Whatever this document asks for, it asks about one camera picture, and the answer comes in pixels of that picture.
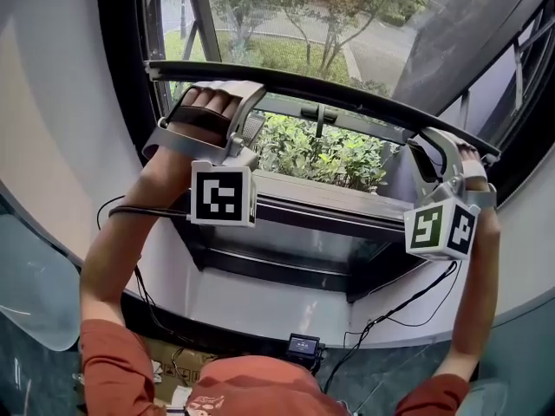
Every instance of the black window rail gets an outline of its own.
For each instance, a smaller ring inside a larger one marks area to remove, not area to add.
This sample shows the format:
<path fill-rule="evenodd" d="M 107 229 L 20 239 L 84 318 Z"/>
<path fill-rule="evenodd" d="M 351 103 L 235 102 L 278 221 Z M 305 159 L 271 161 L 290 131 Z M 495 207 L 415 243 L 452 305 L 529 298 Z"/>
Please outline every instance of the black window rail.
<path fill-rule="evenodd" d="M 253 68 L 216 62 L 147 61 L 146 70 L 152 81 L 250 80 L 262 83 L 275 94 L 288 95 L 338 107 L 383 120 L 396 127 L 418 133 L 425 127 L 448 131 L 476 146 L 481 154 L 500 156 L 500 150 L 458 127 L 397 101 L 323 81 L 275 69 Z"/>

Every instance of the pavement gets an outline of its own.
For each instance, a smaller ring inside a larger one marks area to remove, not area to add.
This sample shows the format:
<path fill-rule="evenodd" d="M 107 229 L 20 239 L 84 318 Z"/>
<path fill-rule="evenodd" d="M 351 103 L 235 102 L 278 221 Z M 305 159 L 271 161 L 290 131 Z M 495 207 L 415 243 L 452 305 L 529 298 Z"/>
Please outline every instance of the pavement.
<path fill-rule="evenodd" d="M 186 0 L 185 9 L 186 24 L 190 27 L 194 15 L 189 0 Z M 368 20 L 365 17 L 359 17 L 359 27 Z M 215 14 L 213 18 L 216 29 L 230 28 Z M 282 11 L 266 10 L 264 18 L 255 33 L 302 39 L 299 30 Z M 162 23 L 164 33 L 180 28 L 180 0 L 162 0 Z M 316 18 L 305 17 L 301 24 L 311 41 L 325 42 L 327 32 L 325 23 Z M 352 35 L 356 30 L 357 28 L 347 27 L 343 32 L 343 38 Z M 415 36 L 414 29 L 396 28 L 374 20 L 359 36 L 349 42 L 349 50 L 344 51 L 349 60 L 349 74 L 357 78 L 360 76 L 363 81 L 383 82 L 393 92 L 410 54 Z"/>

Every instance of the tree trunk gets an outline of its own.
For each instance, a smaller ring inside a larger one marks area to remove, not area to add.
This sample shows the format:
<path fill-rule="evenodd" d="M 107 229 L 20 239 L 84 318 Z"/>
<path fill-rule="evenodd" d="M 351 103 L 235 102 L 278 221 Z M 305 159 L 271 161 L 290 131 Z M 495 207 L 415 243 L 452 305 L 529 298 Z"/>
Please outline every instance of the tree trunk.
<path fill-rule="evenodd" d="M 304 38 L 304 42 L 306 43 L 306 67 L 308 68 L 310 66 L 310 40 L 309 37 L 306 35 L 306 33 L 303 31 L 303 29 L 300 26 L 300 23 L 296 23 L 293 20 L 293 17 L 288 14 L 288 12 L 286 10 L 284 10 L 285 16 L 289 19 L 289 21 L 291 22 L 291 24 L 297 28 L 299 30 L 299 32 L 303 35 Z"/>
<path fill-rule="evenodd" d="M 345 40 L 343 40 L 340 43 L 336 43 L 336 46 L 333 49 L 333 53 L 330 56 L 330 59 L 328 60 L 328 62 L 325 65 L 325 68 L 323 69 L 324 73 L 327 73 L 330 70 L 330 66 L 331 63 L 335 60 L 337 54 L 339 54 L 339 51 L 341 51 L 341 48 L 347 43 L 350 42 L 351 40 L 353 40 L 355 37 L 358 37 L 359 35 L 361 35 L 361 33 L 368 28 L 368 26 L 374 22 L 375 19 L 375 15 L 377 14 L 377 10 L 374 14 L 372 14 L 372 16 L 369 17 L 369 19 L 367 20 L 367 22 L 352 36 L 347 37 Z"/>
<path fill-rule="evenodd" d="M 328 52 L 330 51 L 330 47 L 331 47 L 331 29 L 330 29 L 330 24 L 328 23 L 328 32 L 326 34 L 326 41 L 323 44 L 322 61 L 320 62 L 318 73 L 322 72 L 323 67 L 326 64 L 326 59 L 328 58 Z"/>
<path fill-rule="evenodd" d="M 180 18 L 180 38 L 185 40 L 187 37 L 187 23 L 185 19 L 185 0 L 181 0 L 181 18 Z"/>

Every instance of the glass panel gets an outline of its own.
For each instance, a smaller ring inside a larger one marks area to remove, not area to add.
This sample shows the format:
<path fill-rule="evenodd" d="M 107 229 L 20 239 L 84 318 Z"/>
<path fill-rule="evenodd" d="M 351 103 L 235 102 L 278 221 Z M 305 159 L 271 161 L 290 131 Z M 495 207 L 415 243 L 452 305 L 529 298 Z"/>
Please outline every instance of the glass panel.
<path fill-rule="evenodd" d="M 362 192 L 375 192 L 385 162 L 399 146 L 366 134 L 323 126 L 281 114 L 264 113 L 266 122 L 254 146 L 258 168 Z"/>
<path fill-rule="evenodd" d="M 211 0 L 225 62 L 313 75 L 389 97 L 432 0 Z"/>
<path fill-rule="evenodd" d="M 438 114 L 489 65 L 532 16 L 532 5 L 528 9 L 524 4 L 519 8 L 520 2 L 434 0 L 440 10 L 428 7 L 415 19 L 413 26 L 418 35 L 395 88 L 394 99 Z M 513 26 L 501 29 L 510 17 L 514 17 Z"/>
<path fill-rule="evenodd" d="M 258 219 L 256 228 L 215 228 L 209 247 L 274 263 L 348 273 L 353 264 L 369 262 L 383 245 Z"/>
<path fill-rule="evenodd" d="M 186 42 L 194 22 L 190 0 L 161 0 L 162 33 L 167 60 L 184 60 Z M 205 62 L 205 54 L 196 36 L 189 60 Z"/>

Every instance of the hand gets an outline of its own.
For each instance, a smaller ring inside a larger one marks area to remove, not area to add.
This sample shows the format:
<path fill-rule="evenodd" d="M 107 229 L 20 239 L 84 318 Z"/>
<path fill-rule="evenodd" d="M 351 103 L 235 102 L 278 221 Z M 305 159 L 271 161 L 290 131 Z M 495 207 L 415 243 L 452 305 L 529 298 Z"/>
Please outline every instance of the hand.
<path fill-rule="evenodd" d="M 463 148 L 460 150 L 460 156 L 463 160 L 478 160 L 481 163 L 477 151 Z M 483 178 L 467 179 L 467 189 L 470 191 L 490 191 L 487 180 Z M 475 247 L 480 247 L 482 243 L 488 245 L 492 239 L 499 239 L 500 232 L 501 226 L 495 210 L 493 208 L 482 210 L 478 218 L 476 239 L 474 240 Z"/>
<path fill-rule="evenodd" d="M 462 148 L 460 156 L 463 160 L 477 160 L 481 164 L 480 154 L 472 149 Z M 487 180 L 482 178 L 467 179 L 467 189 L 469 191 L 489 191 L 489 185 Z"/>
<path fill-rule="evenodd" d="M 238 98 L 231 98 L 226 93 L 211 89 L 199 90 L 197 88 L 189 89 L 181 102 L 185 106 L 205 107 L 215 113 L 224 115 L 230 120 L 237 110 L 238 103 Z M 170 122 L 167 129 L 216 146 L 225 144 L 225 137 L 195 125 Z M 177 192 L 179 196 L 188 189 L 191 183 L 192 161 L 193 159 L 183 154 L 160 146 L 143 169 L 141 177 L 153 181 L 156 185 L 171 193 Z"/>
<path fill-rule="evenodd" d="M 228 94 L 223 92 L 213 91 L 211 89 L 203 89 L 200 91 L 197 88 L 189 89 L 181 102 L 181 106 L 205 107 L 215 113 L 222 114 L 229 120 L 232 119 L 235 111 L 237 111 L 238 104 L 238 97 L 231 98 Z M 223 146 L 225 144 L 223 143 L 225 142 L 225 137 L 221 137 L 212 131 L 207 131 L 195 125 L 170 122 L 167 129 L 213 145 Z"/>

